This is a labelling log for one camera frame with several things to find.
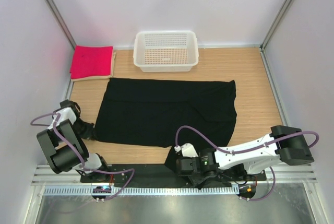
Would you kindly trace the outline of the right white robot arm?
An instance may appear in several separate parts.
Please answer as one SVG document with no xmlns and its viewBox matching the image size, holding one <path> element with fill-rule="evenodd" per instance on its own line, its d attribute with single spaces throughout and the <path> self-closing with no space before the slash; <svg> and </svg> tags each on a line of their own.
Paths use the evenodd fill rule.
<svg viewBox="0 0 334 224">
<path fill-rule="evenodd" d="M 207 181 L 225 176 L 229 181 L 250 181 L 266 168 L 281 162 L 301 166 L 314 162 L 311 148 L 319 141 L 313 131 L 277 125 L 265 136 L 231 147 L 218 147 L 199 131 L 210 148 L 196 151 L 190 143 L 175 144 L 178 155 L 176 173 L 187 177 L 193 187 L 203 188 Z"/>
</svg>

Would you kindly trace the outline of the black t-shirt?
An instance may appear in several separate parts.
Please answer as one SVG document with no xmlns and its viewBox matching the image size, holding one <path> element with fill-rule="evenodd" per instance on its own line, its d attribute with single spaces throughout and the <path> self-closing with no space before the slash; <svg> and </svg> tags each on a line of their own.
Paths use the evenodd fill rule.
<svg viewBox="0 0 334 224">
<path fill-rule="evenodd" d="M 175 144 L 197 151 L 228 145 L 236 125 L 235 81 L 111 78 L 95 125 L 97 140 L 169 148 L 165 166 L 175 171 Z"/>
</svg>

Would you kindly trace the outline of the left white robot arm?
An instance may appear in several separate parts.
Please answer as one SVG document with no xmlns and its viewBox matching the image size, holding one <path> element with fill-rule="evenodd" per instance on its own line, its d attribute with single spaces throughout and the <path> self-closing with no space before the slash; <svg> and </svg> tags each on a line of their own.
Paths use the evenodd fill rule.
<svg viewBox="0 0 334 224">
<path fill-rule="evenodd" d="M 37 133 L 37 140 L 54 173 L 75 170 L 83 177 L 102 181 L 109 168 L 102 156 L 88 152 L 83 139 L 93 137 L 94 124 L 83 121 L 80 114 L 78 103 L 62 101 L 59 109 L 40 116 L 51 116 L 52 123 Z"/>
</svg>

